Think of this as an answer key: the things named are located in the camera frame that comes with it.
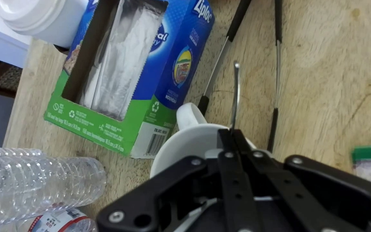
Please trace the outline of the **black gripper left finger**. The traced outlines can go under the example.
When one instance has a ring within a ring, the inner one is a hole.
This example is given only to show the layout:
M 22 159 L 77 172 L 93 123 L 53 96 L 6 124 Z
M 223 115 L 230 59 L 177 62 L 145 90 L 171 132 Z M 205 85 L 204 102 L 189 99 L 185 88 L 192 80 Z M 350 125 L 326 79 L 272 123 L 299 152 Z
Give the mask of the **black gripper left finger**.
M 244 170 L 243 156 L 250 146 L 238 129 L 221 129 L 220 143 L 222 152 L 218 166 L 222 181 L 222 193 L 229 232 L 256 232 L 252 217 L 252 187 Z

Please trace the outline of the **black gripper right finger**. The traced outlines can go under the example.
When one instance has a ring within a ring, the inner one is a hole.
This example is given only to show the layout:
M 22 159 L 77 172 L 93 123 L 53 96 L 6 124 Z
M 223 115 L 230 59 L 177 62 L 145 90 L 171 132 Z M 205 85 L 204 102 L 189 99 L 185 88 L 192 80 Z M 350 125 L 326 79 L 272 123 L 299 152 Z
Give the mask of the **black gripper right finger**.
M 312 214 L 320 204 L 301 179 L 267 151 L 254 150 L 240 129 L 235 130 L 235 141 L 254 195 L 271 196 L 294 231 L 317 232 L 319 221 Z

